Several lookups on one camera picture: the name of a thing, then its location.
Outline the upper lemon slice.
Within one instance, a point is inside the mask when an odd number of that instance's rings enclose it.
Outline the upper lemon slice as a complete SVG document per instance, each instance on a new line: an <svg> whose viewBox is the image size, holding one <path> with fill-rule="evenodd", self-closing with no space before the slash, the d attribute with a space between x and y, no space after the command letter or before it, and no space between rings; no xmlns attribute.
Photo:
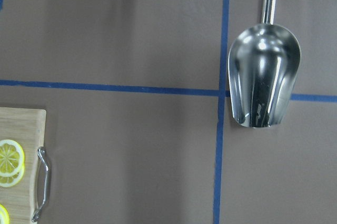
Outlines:
<svg viewBox="0 0 337 224"><path fill-rule="evenodd" d="M25 161L21 145L11 139L1 140L1 176L11 177L20 172Z"/></svg>

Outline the steel scoop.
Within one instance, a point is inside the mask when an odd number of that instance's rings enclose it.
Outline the steel scoop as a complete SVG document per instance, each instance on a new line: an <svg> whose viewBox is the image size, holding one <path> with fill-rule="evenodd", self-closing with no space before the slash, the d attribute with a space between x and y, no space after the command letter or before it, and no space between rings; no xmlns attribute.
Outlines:
<svg viewBox="0 0 337 224"><path fill-rule="evenodd" d="M274 23L275 7L276 0L262 0L261 22L243 31L229 50L232 116L243 127L280 124L297 78L300 44Z"/></svg>

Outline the lower stacked lemon slice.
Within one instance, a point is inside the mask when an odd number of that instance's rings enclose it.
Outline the lower stacked lemon slice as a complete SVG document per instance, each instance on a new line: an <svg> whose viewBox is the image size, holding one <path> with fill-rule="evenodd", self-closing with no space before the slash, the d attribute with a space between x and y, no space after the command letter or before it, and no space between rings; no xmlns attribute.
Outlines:
<svg viewBox="0 0 337 224"><path fill-rule="evenodd" d="M25 165L22 165L20 171L12 176L9 176L9 177L4 177L4 176L1 176L1 179L0 179L0 186L1 187L4 187L4 188L9 188L9 187L13 187L15 186L16 184L18 184L23 176L24 176L24 173L25 173Z"/></svg>

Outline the single lemon slice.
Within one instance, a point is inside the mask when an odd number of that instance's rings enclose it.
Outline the single lemon slice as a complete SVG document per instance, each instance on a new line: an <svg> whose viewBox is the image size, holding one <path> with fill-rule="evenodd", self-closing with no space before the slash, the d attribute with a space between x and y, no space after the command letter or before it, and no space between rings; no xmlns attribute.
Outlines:
<svg viewBox="0 0 337 224"><path fill-rule="evenodd" d="M0 205L1 224L10 224L9 214L3 205Z"/></svg>

